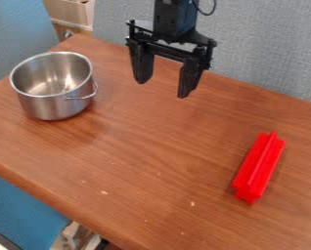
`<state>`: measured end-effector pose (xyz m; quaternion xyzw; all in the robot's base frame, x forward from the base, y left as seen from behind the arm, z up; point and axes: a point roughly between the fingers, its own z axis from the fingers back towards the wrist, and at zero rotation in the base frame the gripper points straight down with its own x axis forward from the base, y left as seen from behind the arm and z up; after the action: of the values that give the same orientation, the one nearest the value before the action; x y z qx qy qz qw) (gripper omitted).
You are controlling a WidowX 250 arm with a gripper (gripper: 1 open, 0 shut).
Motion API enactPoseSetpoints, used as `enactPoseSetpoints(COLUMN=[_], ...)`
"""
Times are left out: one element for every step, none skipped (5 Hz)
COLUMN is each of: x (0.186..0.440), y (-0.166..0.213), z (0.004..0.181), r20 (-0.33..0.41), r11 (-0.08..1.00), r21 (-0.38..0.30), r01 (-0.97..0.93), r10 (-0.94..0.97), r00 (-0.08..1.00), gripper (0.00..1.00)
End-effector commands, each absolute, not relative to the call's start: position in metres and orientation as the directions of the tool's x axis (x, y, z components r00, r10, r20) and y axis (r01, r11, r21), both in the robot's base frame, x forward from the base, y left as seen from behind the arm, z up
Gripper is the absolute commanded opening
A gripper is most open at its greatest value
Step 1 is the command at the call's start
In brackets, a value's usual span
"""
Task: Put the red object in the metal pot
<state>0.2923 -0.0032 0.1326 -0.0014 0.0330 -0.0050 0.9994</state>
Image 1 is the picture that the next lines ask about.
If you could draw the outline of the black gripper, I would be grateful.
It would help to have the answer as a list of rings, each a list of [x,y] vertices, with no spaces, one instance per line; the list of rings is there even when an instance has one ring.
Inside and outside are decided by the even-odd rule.
[[[155,0],[152,21],[128,21],[131,63],[133,77],[145,84],[153,76],[155,57],[183,62],[179,97],[189,96],[198,88],[204,69],[211,67],[218,42],[198,29],[198,16],[215,14],[218,0],[210,12],[200,8],[200,0]]]

